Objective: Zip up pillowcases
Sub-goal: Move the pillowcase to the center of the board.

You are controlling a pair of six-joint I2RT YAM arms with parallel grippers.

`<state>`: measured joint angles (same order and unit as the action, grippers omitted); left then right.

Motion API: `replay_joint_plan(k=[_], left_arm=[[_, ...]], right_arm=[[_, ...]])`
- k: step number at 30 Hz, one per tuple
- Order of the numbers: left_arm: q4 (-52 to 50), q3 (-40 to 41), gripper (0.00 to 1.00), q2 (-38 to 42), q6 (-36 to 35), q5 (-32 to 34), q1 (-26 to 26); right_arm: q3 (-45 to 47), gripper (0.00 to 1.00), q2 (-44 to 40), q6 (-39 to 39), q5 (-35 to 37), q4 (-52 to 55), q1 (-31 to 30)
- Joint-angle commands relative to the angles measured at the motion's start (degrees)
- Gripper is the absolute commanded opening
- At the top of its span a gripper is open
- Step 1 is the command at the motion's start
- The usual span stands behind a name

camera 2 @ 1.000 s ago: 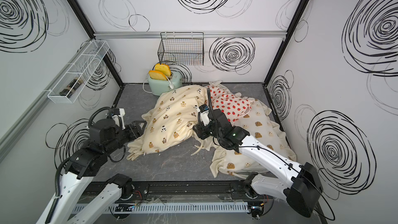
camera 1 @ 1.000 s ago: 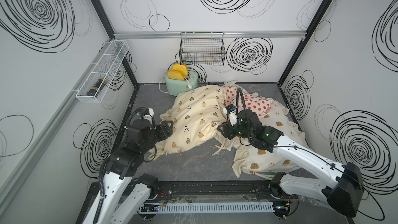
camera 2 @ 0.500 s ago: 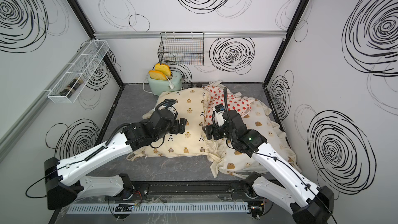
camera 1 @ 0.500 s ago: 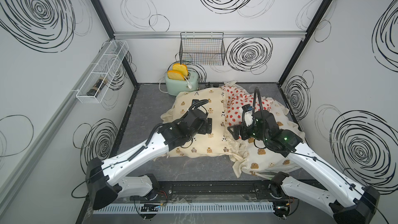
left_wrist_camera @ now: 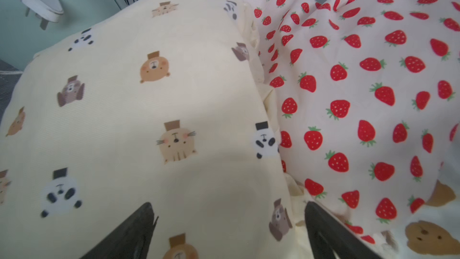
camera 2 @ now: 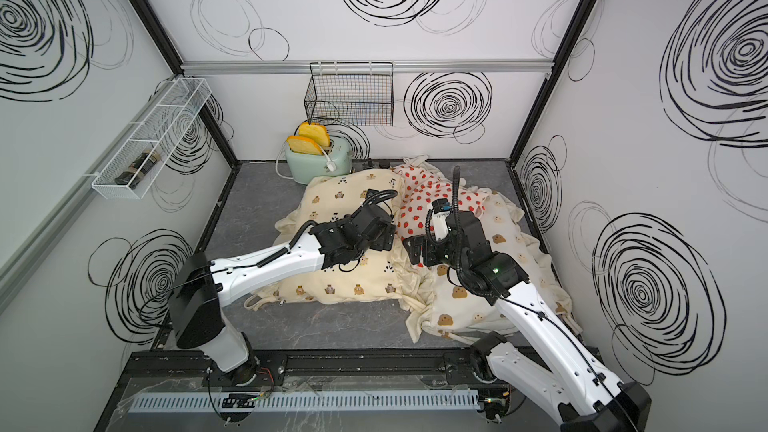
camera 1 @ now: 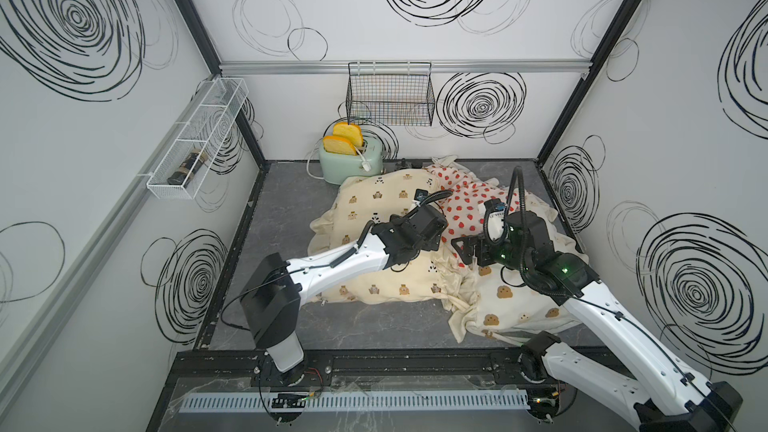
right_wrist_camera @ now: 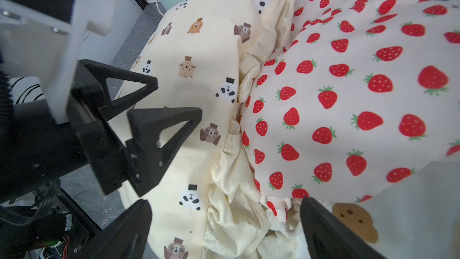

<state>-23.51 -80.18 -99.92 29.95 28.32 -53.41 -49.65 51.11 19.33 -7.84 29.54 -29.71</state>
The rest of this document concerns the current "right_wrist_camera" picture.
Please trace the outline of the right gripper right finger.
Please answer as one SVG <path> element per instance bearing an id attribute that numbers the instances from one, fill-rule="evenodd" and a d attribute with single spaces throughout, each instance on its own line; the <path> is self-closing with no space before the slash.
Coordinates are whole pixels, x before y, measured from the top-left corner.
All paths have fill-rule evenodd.
<path id="1" fill-rule="evenodd" d="M 383 258 L 314 198 L 303 198 L 300 217 L 313 259 Z"/>

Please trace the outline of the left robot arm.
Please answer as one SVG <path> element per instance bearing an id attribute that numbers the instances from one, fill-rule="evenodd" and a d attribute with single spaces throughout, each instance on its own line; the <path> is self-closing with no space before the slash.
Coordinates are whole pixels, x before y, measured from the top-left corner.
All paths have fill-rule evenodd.
<path id="1" fill-rule="evenodd" d="M 14 104 L 1 74 L 1 257 L 63 244 L 64 259 L 140 259 L 152 208 L 140 198 L 100 229 L 61 188 L 60 178 L 90 165 L 104 194 L 129 182 L 139 197 L 162 180 L 198 126 L 193 107 L 134 109 L 158 80 L 82 60 L 65 111 L 53 118 L 48 100 Z"/>

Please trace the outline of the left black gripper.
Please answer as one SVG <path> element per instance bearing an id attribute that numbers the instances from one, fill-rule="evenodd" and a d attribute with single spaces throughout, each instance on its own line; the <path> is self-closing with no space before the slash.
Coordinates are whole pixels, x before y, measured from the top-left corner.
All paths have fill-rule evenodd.
<path id="1" fill-rule="evenodd" d="M 195 107 L 132 109 L 132 139 L 122 143 L 109 120 L 158 89 L 158 79 L 89 59 L 77 64 L 66 106 L 55 122 L 45 100 L 14 104 L 1 74 L 1 200 L 26 194 L 91 165 L 104 193 L 130 182 L 139 197 L 159 185 L 202 120 Z"/>

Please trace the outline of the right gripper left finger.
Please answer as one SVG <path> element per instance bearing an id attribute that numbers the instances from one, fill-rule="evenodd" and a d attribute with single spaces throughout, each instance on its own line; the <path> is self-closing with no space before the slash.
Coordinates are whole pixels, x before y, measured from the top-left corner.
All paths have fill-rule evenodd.
<path id="1" fill-rule="evenodd" d="M 74 259 L 141 259 L 152 222 L 152 208 L 138 200 L 72 256 Z"/>

